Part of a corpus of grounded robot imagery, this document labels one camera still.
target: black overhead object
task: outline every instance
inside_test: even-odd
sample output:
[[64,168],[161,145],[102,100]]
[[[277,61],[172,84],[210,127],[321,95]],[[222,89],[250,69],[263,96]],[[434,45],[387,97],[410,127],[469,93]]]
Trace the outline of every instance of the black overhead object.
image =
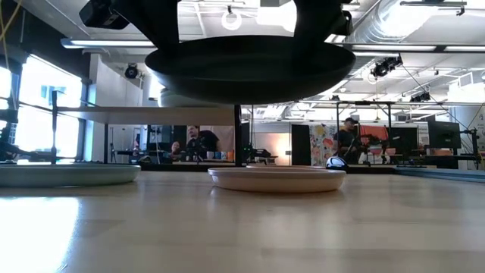
[[117,12],[111,10],[111,0],[90,1],[81,9],[79,16],[87,27],[122,30],[130,24]]
[[114,0],[111,6],[158,48],[145,62],[183,96],[227,104],[288,102],[331,88],[355,56],[324,40],[349,34],[340,0],[295,0],[295,35],[224,36],[179,43],[177,0]]

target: monitor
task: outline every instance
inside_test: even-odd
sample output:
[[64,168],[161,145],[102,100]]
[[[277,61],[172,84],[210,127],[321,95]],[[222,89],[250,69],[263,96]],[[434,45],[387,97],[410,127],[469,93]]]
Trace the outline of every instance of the monitor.
[[390,131],[390,147],[396,149],[397,155],[408,158],[418,155],[418,129],[412,127],[393,127]]
[[460,124],[453,122],[428,121],[430,148],[461,149]]

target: duct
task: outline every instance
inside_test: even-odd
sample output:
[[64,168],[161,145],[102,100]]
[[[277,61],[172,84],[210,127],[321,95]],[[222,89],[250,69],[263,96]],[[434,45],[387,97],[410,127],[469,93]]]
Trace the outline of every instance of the duct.
[[345,42],[401,42],[421,28],[437,7],[401,6],[401,0],[380,0]]

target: poster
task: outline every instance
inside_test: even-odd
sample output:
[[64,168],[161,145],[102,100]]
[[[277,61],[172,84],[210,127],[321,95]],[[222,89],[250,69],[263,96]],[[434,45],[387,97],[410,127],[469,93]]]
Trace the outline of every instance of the poster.
[[310,154],[312,166],[325,166],[333,150],[333,136],[336,133],[336,126],[325,124],[310,125]]

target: white plate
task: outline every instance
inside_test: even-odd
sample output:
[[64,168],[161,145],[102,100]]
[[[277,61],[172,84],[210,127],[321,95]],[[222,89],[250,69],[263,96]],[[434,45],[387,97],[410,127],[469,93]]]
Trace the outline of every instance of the white plate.
[[262,193],[319,193],[337,190],[344,171],[319,168],[211,168],[215,186]]
[[325,167],[322,166],[284,166],[284,165],[247,165],[246,168],[293,168],[293,169],[326,169]]
[[101,186],[129,183],[138,176],[135,165],[0,165],[0,187]]

